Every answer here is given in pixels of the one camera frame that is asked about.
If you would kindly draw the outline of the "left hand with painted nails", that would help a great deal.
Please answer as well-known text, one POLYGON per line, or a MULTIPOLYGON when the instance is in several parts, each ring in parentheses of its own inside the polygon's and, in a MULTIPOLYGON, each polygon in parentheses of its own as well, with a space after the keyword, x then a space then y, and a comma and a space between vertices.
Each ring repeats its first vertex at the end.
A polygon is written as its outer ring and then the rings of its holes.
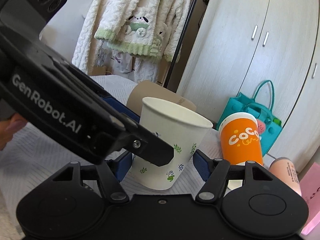
POLYGON ((9 120, 0 123, 0 150, 2 151, 9 143, 14 134, 26 126, 28 121, 15 113, 9 120))

